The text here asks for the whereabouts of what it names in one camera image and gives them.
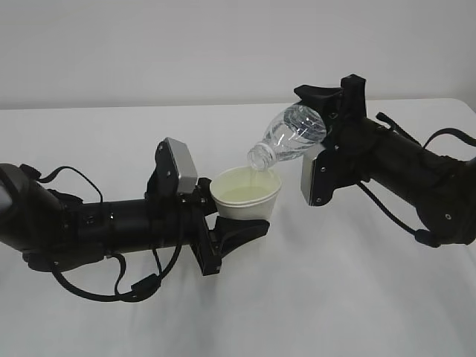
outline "cable connector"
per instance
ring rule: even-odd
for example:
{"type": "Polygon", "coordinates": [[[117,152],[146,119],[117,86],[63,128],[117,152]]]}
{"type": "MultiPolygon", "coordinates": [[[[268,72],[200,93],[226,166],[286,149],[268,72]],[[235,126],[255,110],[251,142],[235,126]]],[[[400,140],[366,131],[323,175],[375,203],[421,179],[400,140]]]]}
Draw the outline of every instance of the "cable connector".
{"type": "Polygon", "coordinates": [[[151,289],[159,288],[162,283],[162,279],[159,279],[157,274],[151,274],[148,277],[138,281],[131,286],[131,290],[134,293],[140,294],[142,292],[148,292],[151,289]]]}

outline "black strap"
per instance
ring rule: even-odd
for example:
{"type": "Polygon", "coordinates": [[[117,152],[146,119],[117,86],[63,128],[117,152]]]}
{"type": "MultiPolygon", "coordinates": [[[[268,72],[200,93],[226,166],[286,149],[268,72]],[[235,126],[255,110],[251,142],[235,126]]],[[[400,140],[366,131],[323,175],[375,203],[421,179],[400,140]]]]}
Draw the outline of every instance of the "black strap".
{"type": "Polygon", "coordinates": [[[468,144],[471,147],[476,147],[476,139],[472,138],[471,136],[469,136],[465,132],[462,132],[461,130],[455,129],[455,128],[445,128],[445,129],[441,129],[441,130],[438,130],[437,132],[435,132],[426,141],[425,145],[423,145],[423,149],[426,149],[426,147],[430,144],[430,142],[433,141],[433,139],[435,139],[436,137],[438,137],[440,135],[444,135],[444,134],[453,135],[454,137],[460,139],[463,143],[468,144]]]}

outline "yellowish liquid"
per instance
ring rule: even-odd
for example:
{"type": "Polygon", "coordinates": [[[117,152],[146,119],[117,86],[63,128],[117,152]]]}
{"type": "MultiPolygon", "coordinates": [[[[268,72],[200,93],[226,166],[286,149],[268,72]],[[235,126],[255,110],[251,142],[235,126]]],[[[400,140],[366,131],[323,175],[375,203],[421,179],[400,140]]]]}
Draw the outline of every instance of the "yellowish liquid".
{"type": "Polygon", "coordinates": [[[256,180],[258,177],[258,172],[253,169],[252,167],[249,167],[250,170],[250,186],[256,186],[256,180]]]}
{"type": "Polygon", "coordinates": [[[261,199],[270,193],[271,191],[265,189],[264,187],[238,187],[223,193],[220,199],[224,202],[246,202],[255,199],[261,199]]]}

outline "white wall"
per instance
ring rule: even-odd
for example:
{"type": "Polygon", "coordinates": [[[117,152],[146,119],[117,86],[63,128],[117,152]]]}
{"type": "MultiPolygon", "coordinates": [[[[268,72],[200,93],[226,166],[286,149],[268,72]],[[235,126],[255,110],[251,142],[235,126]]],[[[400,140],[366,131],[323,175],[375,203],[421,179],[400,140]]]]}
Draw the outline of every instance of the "white wall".
{"type": "Polygon", "coordinates": [[[259,103],[354,72],[476,109],[475,0],[2,0],[0,108],[259,103]]]}

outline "black cable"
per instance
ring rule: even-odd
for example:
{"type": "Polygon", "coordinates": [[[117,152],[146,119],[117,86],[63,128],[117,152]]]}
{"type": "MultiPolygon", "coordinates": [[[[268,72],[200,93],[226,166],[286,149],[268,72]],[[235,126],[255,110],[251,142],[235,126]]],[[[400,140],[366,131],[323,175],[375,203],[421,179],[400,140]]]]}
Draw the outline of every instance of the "black cable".
{"type": "Polygon", "coordinates": [[[393,213],[391,213],[385,205],[375,196],[372,191],[370,191],[367,186],[362,184],[361,182],[357,183],[357,186],[363,190],[367,196],[370,197],[370,199],[387,215],[388,218],[390,218],[394,223],[396,223],[400,228],[404,229],[411,235],[415,235],[416,231],[413,228],[408,227],[404,222],[402,222],[398,217],[396,217],[393,213]]]}
{"type": "Polygon", "coordinates": [[[421,144],[413,136],[408,134],[399,124],[393,121],[393,119],[387,116],[386,114],[380,112],[377,114],[376,118],[390,125],[390,129],[392,131],[399,133],[401,136],[403,136],[404,138],[407,138],[409,141],[413,141],[419,147],[421,146],[421,144]]]}
{"type": "MultiPolygon", "coordinates": [[[[54,180],[54,178],[58,175],[59,172],[61,172],[64,169],[70,169],[73,170],[74,172],[78,173],[81,175],[99,194],[100,194],[100,199],[101,203],[103,202],[103,195],[99,191],[99,189],[92,183],[91,180],[89,180],[86,176],[84,176],[79,170],[74,169],[73,167],[59,167],[55,171],[53,171],[50,175],[47,177],[43,178],[41,181],[37,180],[38,182],[41,183],[48,183],[54,180]]],[[[120,294],[118,291],[118,285],[120,280],[123,278],[126,272],[126,260],[121,254],[113,254],[112,257],[116,258],[119,263],[120,263],[120,273],[118,276],[118,279],[115,282],[115,295],[99,295],[99,294],[94,294],[91,292],[87,292],[85,290],[82,290],[73,284],[71,284],[65,276],[61,273],[61,271],[58,269],[57,264],[54,262],[54,260],[51,258],[51,255],[49,254],[48,251],[42,247],[41,241],[39,237],[36,235],[36,229],[32,225],[32,221],[30,220],[30,212],[28,210],[28,207],[25,206],[24,202],[22,201],[22,197],[20,195],[20,192],[17,190],[15,184],[11,181],[10,177],[8,174],[6,174],[5,171],[3,171],[2,168],[0,168],[0,180],[3,182],[5,188],[7,189],[11,199],[12,199],[12,208],[19,207],[19,210],[21,214],[23,215],[25,224],[28,227],[28,230],[32,237],[36,240],[38,244],[38,248],[40,252],[42,253],[43,258],[45,259],[46,263],[49,265],[51,273],[57,280],[57,282],[66,290],[68,290],[70,293],[79,296],[81,298],[85,298],[87,300],[93,300],[93,301],[98,301],[98,302],[115,302],[115,301],[125,301],[125,302],[139,302],[146,300],[147,298],[150,298],[152,295],[154,295],[158,288],[161,285],[161,281],[170,273],[172,270],[173,266],[176,264],[177,259],[179,258],[180,251],[181,251],[181,243],[183,240],[183,235],[184,235],[184,229],[182,227],[182,219],[181,215],[182,212],[181,210],[178,212],[178,231],[179,231],[179,236],[177,239],[177,244],[176,244],[176,249],[173,252],[172,257],[170,258],[169,263],[165,267],[165,269],[162,271],[161,269],[161,264],[160,260],[158,259],[158,254],[155,249],[152,250],[154,253],[154,257],[156,259],[158,269],[159,269],[159,275],[152,274],[149,277],[146,277],[145,279],[141,280],[140,282],[136,283],[134,286],[139,286],[141,287],[142,285],[148,284],[148,289],[142,290],[142,289],[134,289],[134,286],[132,286],[132,291],[120,294]]]]}
{"type": "Polygon", "coordinates": [[[152,248],[152,254],[154,254],[155,264],[157,264],[158,273],[162,274],[162,264],[161,264],[161,260],[158,258],[158,253],[156,248],[152,248]]]}
{"type": "Polygon", "coordinates": [[[118,276],[118,279],[116,280],[116,283],[114,284],[114,293],[116,296],[118,296],[120,295],[120,292],[118,289],[119,282],[122,280],[122,278],[124,277],[126,273],[126,267],[127,267],[126,258],[124,258],[122,254],[113,254],[111,257],[117,259],[120,264],[119,276],[118,276]]]}
{"type": "Polygon", "coordinates": [[[63,171],[63,170],[72,170],[74,171],[75,173],[77,173],[79,176],[81,176],[83,179],[85,179],[95,190],[97,193],[99,193],[99,198],[100,198],[100,203],[103,203],[103,194],[101,193],[101,191],[99,190],[99,188],[97,188],[97,186],[94,184],[93,181],[91,181],[89,178],[86,177],[86,175],[84,175],[83,173],[81,173],[81,171],[79,171],[78,169],[75,169],[74,167],[71,167],[71,166],[61,166],[61,167],[58,167],[57,169],[55,169],[52,173],[50,173],[48,176],[44,177],[44,178],[38,178],[37,181],[40,183],[40,184],[49,184],[50,182],[52,182],[57,176],[58,174],[63,171]]]}

